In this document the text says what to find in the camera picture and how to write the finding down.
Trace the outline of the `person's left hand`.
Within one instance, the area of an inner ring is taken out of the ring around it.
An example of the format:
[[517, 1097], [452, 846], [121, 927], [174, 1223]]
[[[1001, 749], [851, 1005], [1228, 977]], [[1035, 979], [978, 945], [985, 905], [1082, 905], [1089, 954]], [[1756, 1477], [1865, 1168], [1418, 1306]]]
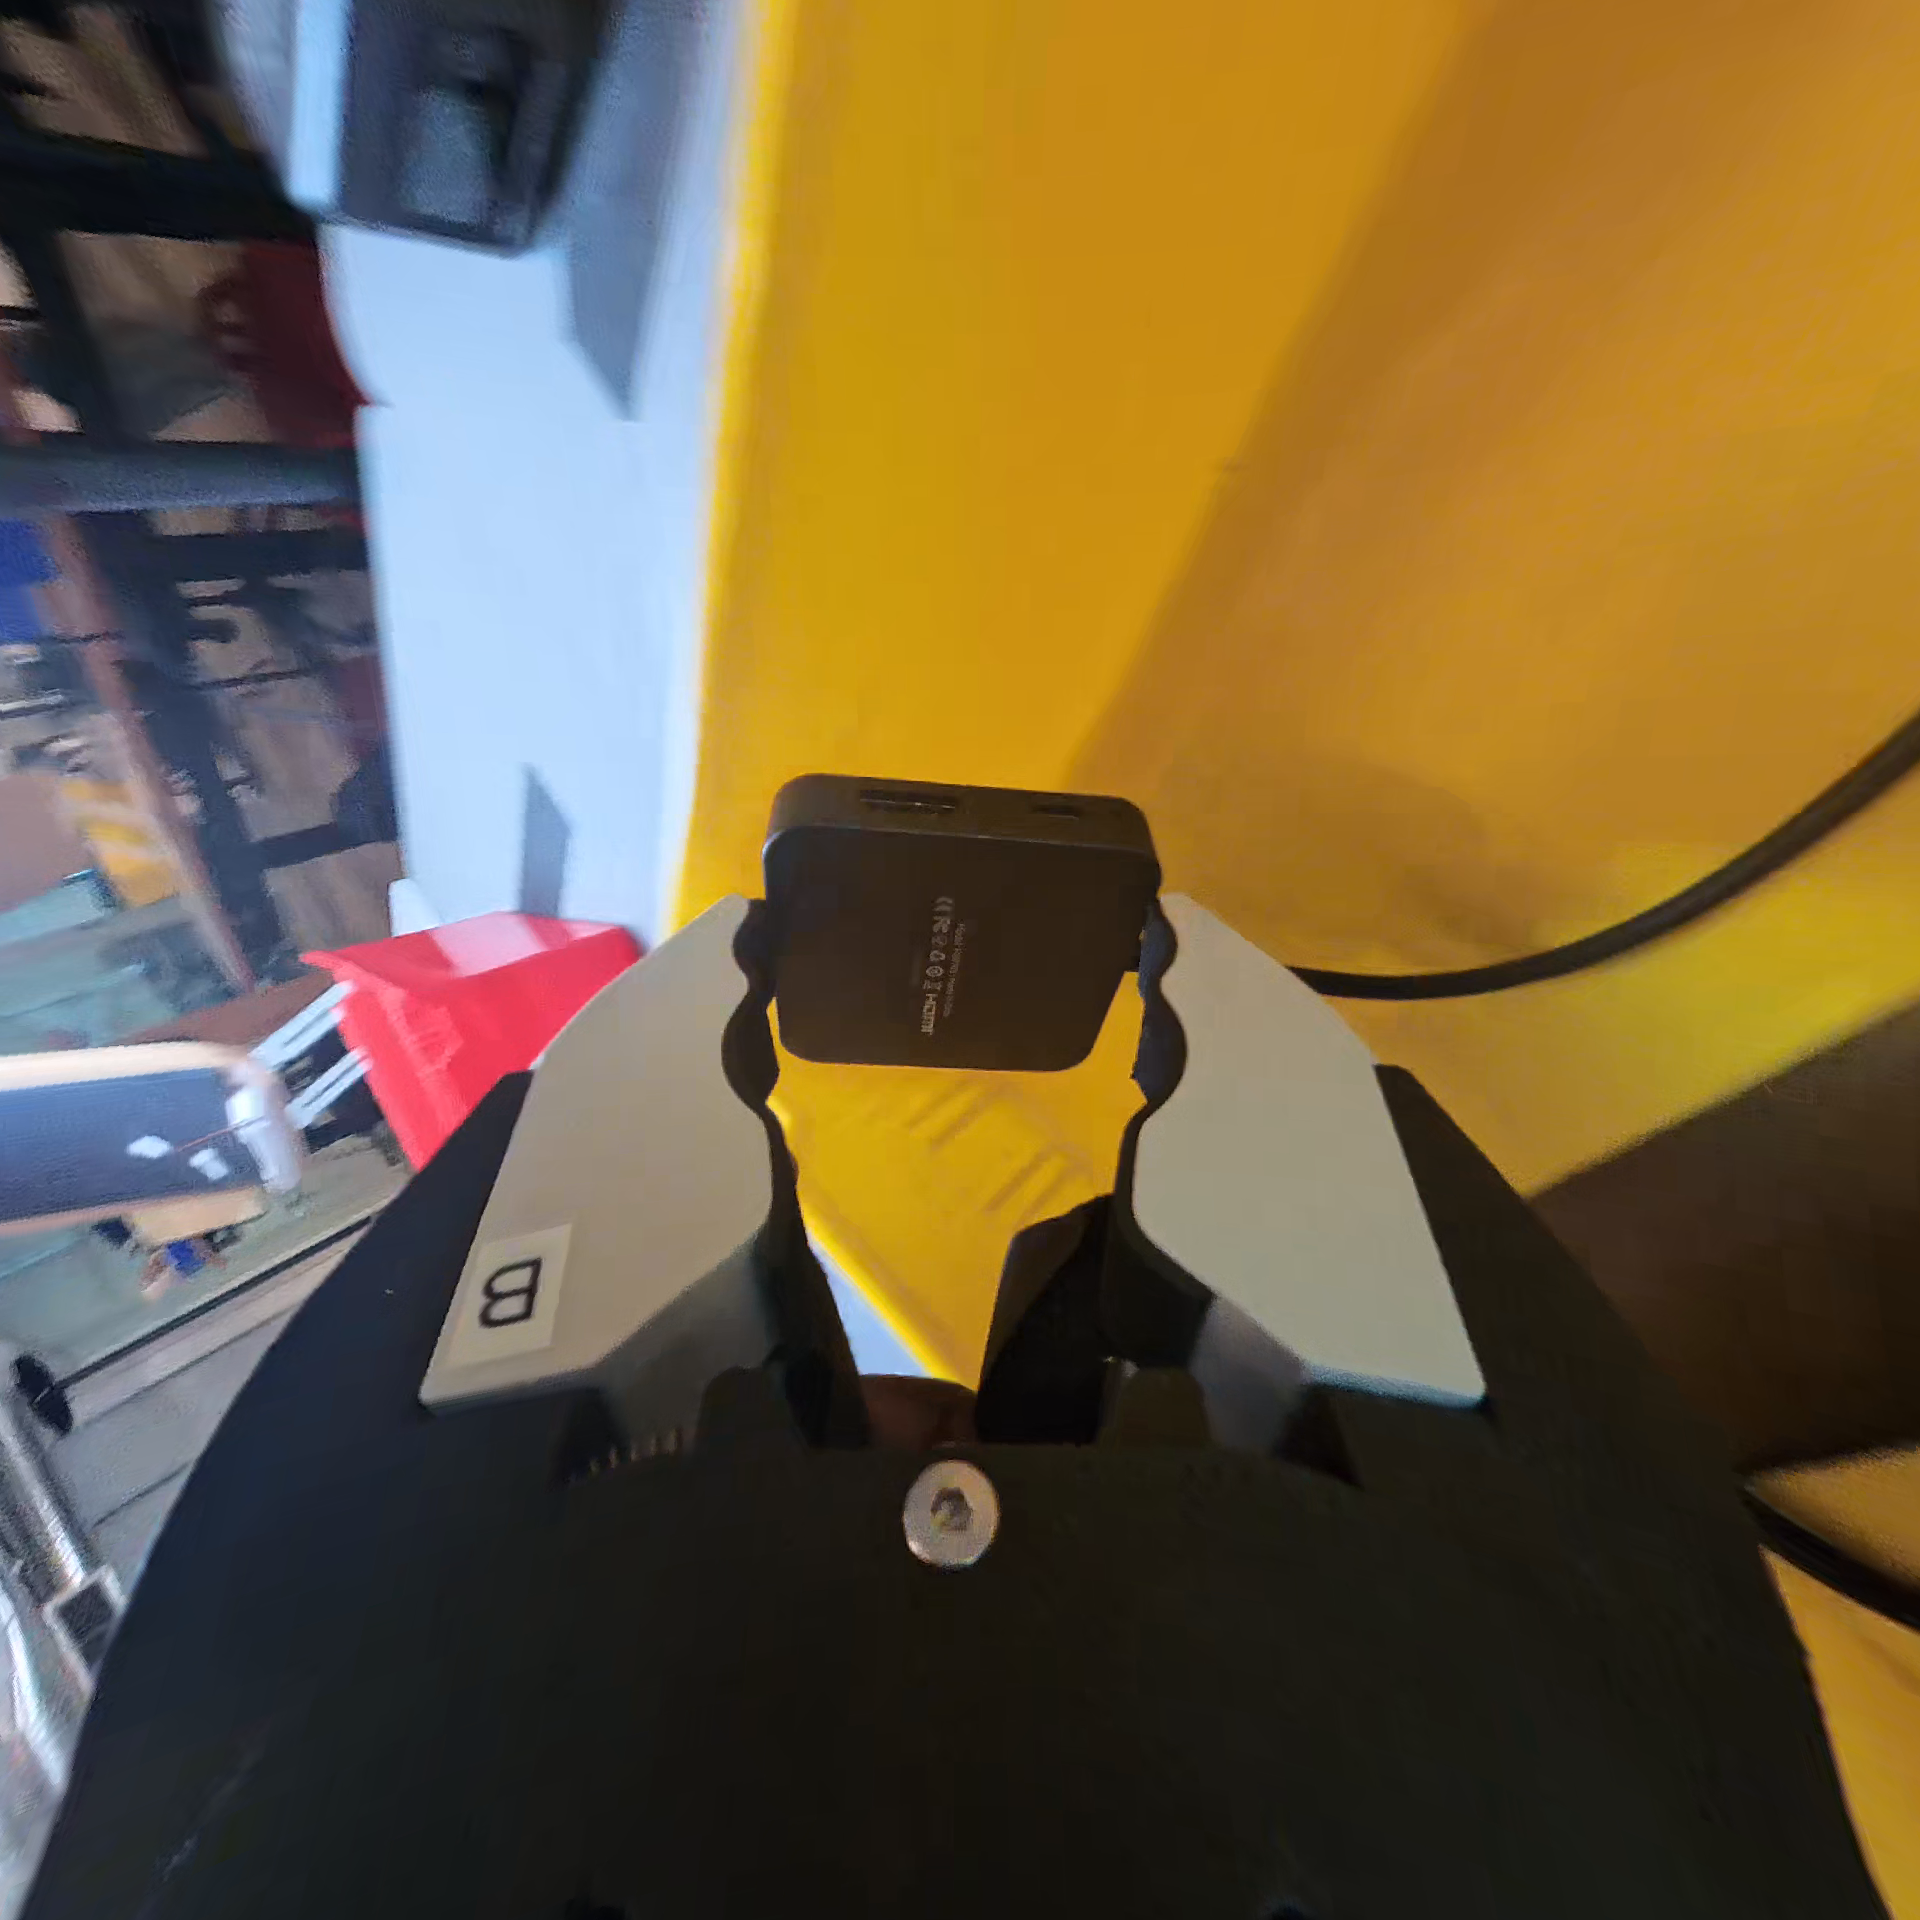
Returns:
[[861, 1375], [860, 1400], [875, 1448], [940, 1454], [977, 1443], [977, 1392], [934, 1375]]

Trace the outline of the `yellow plastic bin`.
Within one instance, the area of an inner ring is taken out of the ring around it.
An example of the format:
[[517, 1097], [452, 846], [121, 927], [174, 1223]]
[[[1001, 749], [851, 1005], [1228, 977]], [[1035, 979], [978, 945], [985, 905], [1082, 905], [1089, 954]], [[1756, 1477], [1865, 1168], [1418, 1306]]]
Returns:
[[[751, 5], [676, 920], [789, 776], [1077, 787], [1308, 969], [1625, 923], [1915, 715], [1915, 5]], [[1705, 926], [1342, 1014], [1543, 1192], [1915, 1005], [1915, 769]], [[972, 1384], [1060, 1080], [797, 1066]], [[1915, 1579], [1915, 1442], [1787, 1510]]]

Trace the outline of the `black HDMI port adapter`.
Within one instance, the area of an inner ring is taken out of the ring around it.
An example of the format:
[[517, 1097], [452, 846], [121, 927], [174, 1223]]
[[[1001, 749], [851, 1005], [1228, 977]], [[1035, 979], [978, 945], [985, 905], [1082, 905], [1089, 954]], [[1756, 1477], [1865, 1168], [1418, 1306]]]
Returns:
[[779, 1039], [812, 1064], [1068, 1072], [1158, 889], [1129, 799], [795, 776], [761, 846]]

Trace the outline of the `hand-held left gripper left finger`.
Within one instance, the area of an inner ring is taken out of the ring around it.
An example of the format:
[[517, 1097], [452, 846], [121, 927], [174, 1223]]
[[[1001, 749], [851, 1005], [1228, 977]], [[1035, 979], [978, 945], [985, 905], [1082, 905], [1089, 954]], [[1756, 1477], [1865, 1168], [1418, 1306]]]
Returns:
[[769, 1374], [815, 1447], [868, 1442], [849, 1333], [773, 1113], [773, 913], [729, 896], [548, 1042], [437, 1347], [437, 1413], [589, 1390], [638, 1448]]

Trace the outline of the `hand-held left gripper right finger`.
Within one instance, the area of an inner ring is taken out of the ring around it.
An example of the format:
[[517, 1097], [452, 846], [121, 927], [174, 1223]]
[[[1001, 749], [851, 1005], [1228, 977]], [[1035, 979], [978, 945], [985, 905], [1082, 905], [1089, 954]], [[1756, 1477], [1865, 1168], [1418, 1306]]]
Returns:
[[1153, 910], [1110, 1191], [1015, 1237], [987, 1443], [1310, 1448], [1330, 1392], [1486, 1395], [1373, 1050], [1186, 896]]

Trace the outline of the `dark steel post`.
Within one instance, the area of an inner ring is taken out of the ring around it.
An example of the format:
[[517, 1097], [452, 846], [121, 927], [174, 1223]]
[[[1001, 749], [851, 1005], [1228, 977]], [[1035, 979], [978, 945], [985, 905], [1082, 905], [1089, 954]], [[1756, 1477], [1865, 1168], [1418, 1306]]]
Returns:
[[358, 497], [353, 450], [253, 443], [98, 445], [58, 437], [3, 448], [3, 513], [35, 517], [326, 506]]

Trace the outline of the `red plastic bin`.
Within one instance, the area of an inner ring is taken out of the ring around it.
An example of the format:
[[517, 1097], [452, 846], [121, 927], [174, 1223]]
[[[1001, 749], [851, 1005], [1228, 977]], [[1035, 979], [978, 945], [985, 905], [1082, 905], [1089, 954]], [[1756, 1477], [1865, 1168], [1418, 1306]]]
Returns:
[[493, 911], [302, 957], [346, 987], [342, 1037], [420, 1169], [493, 1085], [537, 1064], [610, 979], [643, 959], [613, 923]]

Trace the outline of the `black board with wooden frame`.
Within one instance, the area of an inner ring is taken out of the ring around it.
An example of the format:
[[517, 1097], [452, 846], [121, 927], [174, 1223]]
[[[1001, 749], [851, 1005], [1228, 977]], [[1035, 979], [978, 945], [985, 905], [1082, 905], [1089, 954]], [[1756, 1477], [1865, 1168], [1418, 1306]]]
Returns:
[[5, 1234], [119, 1217], [140, 1240], [245, 1224], [305, 1176], [274, 1066], [243, 1046], [154, 1042], [3, 1061]]

